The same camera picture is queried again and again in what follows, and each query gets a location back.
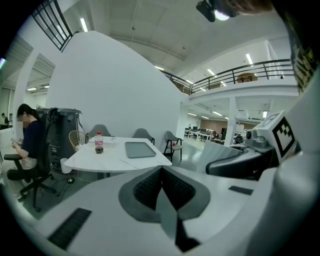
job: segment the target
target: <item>railing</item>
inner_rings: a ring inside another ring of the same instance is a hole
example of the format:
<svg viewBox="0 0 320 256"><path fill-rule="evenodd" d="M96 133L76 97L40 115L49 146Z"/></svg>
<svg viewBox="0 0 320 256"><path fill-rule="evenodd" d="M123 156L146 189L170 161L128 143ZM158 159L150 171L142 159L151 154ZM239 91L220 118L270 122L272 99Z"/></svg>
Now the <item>railing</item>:
<svg viewBox="0 0 320 256"><path fill-rule="evenodd" d="M74 34L68 27L57 0L44 0L31 15L54 45L63 52Z"/></svg>
<svg viewBox="0 0 320 256"><path fill-rule="evenodd" d="M284 79L287 76L294 76L290 59L257 62L252 65L235 67L197 81L192 85L190 95L236 83Z"/></svg>
<svg viewBox="0 0 320 256"><path fill-rule="evenodd" d="M184 94L191 95L192 85L188 83L186 80L163 70L160 70L170 81Z"/></svg>

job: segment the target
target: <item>white curved wall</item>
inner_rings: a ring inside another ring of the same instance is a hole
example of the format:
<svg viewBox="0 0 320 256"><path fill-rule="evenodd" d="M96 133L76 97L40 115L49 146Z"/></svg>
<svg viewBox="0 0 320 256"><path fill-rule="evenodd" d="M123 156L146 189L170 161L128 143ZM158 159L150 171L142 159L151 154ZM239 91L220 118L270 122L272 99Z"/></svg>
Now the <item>white curved wall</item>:
<svg viewBox="0 0 320 256"><path fill-rule="evenodd" d="M46 107L82 111L85 131L104 124L113 136L145 128L164 141L177 130L184 95L150 62L96 31L75 34L56 65Z"/></svg>

